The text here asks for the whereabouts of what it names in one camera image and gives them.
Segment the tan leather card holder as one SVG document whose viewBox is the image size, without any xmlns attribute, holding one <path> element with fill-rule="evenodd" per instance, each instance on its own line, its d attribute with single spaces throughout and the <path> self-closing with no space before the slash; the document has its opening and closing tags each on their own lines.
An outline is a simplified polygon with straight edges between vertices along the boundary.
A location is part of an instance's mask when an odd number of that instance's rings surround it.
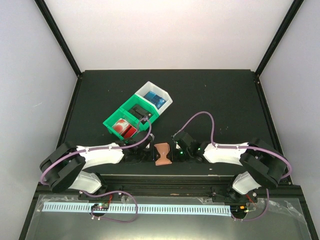
<svg viewBox="0 0 320 240">
<path fill-rule="evenodd" d="M 154 160 L 156 166 L 172 164 L 171 147 L 167 142 L 157 143 L 154 145 Z"/>
</svg>

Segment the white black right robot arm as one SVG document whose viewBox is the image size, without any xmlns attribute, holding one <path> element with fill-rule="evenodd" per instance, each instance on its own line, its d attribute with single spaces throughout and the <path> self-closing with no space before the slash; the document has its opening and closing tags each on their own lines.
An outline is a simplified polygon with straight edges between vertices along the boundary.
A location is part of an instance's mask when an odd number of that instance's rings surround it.
<svg viewBox="0 0 320 240">
<path fill-rule="evenodd" d="M 232 203 L 242 202 L 246 194 L 260 187 L 277 188 L 280 180 L 292 171 L 282 154 L 258 138 L 238 144 L 198 142 L 181 130 L 173 135 L 173 141 L 177 155 L 183 160 L 243 167 L 244 172 L 236 174 L 227 188 L 213 191 Z"/>
</svg>

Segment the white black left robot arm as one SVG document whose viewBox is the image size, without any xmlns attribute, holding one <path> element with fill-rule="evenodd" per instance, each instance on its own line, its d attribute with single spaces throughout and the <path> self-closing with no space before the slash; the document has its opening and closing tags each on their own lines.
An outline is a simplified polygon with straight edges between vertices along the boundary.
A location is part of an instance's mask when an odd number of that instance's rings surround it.
<svg viewBox="0 0 320 240">
<path fill-rule="evenodd" d="M 153 141 L 153 134 L 141 131 L 107 145 L 80 146 L 65 142 L 40 164 L 40 182 L 53 193 L 79 190 L 101 200 L 108 192 L 101 177 L 102 167 L 147 160 L 153 153 Z"/>
</svg>

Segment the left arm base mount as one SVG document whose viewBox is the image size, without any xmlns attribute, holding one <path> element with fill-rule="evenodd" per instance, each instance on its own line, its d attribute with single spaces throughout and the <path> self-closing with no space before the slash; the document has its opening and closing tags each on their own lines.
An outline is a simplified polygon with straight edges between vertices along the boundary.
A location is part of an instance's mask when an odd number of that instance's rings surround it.
<svg viewBox="0 0 320 240">
<path fill-rule="evenodd" d="M 100 196 L 98 197 L 98 195 L 102 195 L 108 192 L 112 192 L 112 191 L 122 191 L 124 189 L 124 187 L 122 185 L 119 184 L 110 184 L 110 185 L 103 185 L 100 189 L 98 189 L 96 192 L 92 193 L 92 196 L 88 196 L 84 193 L 80 193 L 78 195 L 78 200 L 84 200 L 84 201 L 102 201 L 102 202 L 107 202 L 109 200 L 119 200 L 122 196 L 122 193 L 112 193 L 110 195 L 104 195 L 104 196 Z"/>
</svg>

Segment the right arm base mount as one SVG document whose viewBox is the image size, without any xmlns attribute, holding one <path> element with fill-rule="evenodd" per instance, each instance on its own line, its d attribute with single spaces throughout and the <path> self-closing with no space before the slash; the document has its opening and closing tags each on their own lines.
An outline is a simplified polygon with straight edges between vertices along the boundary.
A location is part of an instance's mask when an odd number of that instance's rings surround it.
<svg viewBox="0 0 320 240">
<path fill-rule="evenodd" d="M 252 196 L 253 192 L 249 192 L 247 194 L 240 194 L 236 192 L 234 189 L 227 187 L 218 187 L 213 186 L 211 188 L 210 197 L 212 198 L 213 202 L 219 202 L 224 204 L 246 204 L 246 203 L 257 203 L 258 199 L 256 196 Z"/>
</svg>

